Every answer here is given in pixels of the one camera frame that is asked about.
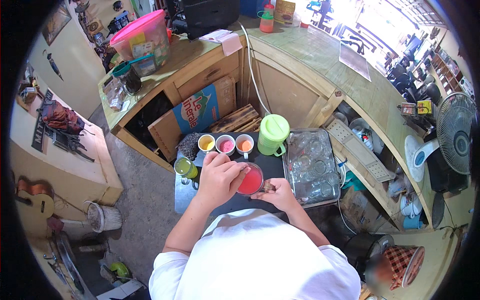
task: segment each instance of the yellow drink glass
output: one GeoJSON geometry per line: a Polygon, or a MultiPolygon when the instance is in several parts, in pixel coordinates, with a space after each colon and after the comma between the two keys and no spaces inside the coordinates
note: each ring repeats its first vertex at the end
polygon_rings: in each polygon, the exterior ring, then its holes
{"type": "Polygon", "coordinates": [[[191,160],[182,156],[173,165],[175,172],[182,176],[181,183],[188,184],[190,179],[197,177],[198,169],[191,160]]]}

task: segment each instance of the blue cup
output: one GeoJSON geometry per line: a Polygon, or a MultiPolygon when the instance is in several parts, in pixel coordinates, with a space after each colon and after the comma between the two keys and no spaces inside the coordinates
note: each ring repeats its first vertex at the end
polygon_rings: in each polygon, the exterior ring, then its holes
{"type": "Polygon", "coordinates": [[[420,221],[420,215],[416,215],[413,219],[405,217],[403,220],[404,229],[420,229],[423,226],[423,222],[420,221]]]}

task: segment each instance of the green plastic pitcher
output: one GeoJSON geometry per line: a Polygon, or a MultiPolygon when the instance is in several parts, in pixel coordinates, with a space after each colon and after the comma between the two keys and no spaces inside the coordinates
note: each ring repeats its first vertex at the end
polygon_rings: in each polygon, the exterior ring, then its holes
{"type": "Polygon", "coordinates": [[[258,151],[263,155],[280,156],[285,153],[283,141],[290,134],[290,125],[288,121],[280,115],[268,115],[260,123],[260,133],[258,135],[258,151]]]}

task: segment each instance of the red drink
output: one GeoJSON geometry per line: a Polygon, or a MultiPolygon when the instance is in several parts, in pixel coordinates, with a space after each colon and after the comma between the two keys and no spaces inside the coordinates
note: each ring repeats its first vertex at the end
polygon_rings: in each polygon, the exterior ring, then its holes
{"type": "Polygon", "coordinates": [[[260,168],[249,163],[250,172],[245,175],[237,192],[242,195],[252,195],[260,190],[264,182],[264,176],[260,168]]]}

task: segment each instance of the small bag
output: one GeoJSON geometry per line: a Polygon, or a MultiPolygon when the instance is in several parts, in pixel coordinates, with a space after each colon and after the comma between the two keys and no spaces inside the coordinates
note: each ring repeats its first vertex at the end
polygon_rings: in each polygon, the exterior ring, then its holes
{"type": "Polygon", "coordinates": [[[42,108],[42,120],[51,128],[68,134],[79,135],[85,127],[85,122],[77,114],[60,104],[57,100],[51,105],[44,105],[42,108]]]}

